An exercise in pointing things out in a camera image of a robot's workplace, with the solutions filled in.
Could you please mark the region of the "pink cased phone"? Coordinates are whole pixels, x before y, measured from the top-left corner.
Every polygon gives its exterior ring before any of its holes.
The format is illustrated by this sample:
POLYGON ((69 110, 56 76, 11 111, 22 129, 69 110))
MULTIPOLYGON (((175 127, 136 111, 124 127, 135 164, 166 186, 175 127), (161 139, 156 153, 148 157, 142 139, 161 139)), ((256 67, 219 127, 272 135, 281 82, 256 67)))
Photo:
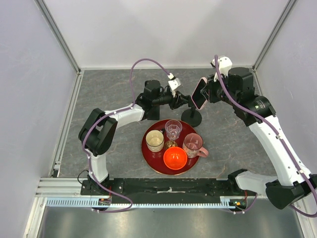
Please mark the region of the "pink cased phone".
POLYGON ((207 78, 202 77, 199 80, 194 92, 192 93, 191 99, 197 110, 201 110, 205 106, 205 104, 208 102, 200 94, 200 89, 204 87, 205 85, 207 85, 207 83, 208 83, 207 78))

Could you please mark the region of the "black round-base clamp stand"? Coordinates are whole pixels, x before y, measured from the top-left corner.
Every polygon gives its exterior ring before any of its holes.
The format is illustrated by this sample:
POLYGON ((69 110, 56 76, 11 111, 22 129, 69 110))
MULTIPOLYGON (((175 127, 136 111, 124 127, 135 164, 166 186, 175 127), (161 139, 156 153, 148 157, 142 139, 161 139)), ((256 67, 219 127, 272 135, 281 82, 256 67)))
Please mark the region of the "black round-base clamp stand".
POLYGON ((196 110, 195 106, 185 110, 181 115, 181 120, 189 124, 191 127, 197 127, 202 122, 202 115, 196 110))

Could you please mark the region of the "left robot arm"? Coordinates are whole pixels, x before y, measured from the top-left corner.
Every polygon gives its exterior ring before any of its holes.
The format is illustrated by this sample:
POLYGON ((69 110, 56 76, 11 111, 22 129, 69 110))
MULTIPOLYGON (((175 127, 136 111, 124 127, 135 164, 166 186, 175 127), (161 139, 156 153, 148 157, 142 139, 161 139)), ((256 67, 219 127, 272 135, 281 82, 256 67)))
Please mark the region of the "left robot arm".
POLYGON ((135 103, 113 111, 96 108, 91 112, 78 138, 88 156, 89 177, 93 180, 91 188, 96 194, 103 195, 109 188, 106 151, 112 144, 116 129, 132 122, 158 120, 161 105, 169 105, 171 110, 175 110, 194 104, 189 95, 180 91, 173 94, 170 86, 163 88, 158 80, 147 80, 135 103))

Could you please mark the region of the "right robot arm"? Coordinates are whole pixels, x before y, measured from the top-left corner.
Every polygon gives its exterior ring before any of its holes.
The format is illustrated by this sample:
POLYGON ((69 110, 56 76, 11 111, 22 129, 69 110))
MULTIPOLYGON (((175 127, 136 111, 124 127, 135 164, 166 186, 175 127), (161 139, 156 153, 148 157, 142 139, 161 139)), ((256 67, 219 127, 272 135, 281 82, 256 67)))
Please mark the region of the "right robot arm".
POLYGON ((215 81, 215 74, 202 77, 195 90, 203 102, 230 104, 261 143, 276 171, 276 176, 254 174, 246 169, 231 173, 228 192, 238 195, 249 190, 268 197, 278 209, 312 194, 317 195, 317 176, 304 165, 291 147, 270 101, 255 93, 253 74, 236 67, 215 81))

